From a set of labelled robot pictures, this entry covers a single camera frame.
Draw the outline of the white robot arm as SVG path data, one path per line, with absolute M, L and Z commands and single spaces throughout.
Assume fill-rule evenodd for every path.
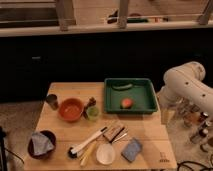
M 158 92 L 162 124 L 169 122 L 171 108 L 182 98 L 213 117 L 213 88 L 202 82 L 205 75 L 204 66 L 195 61 L 170 68 L 164 73 L 164 86 Z

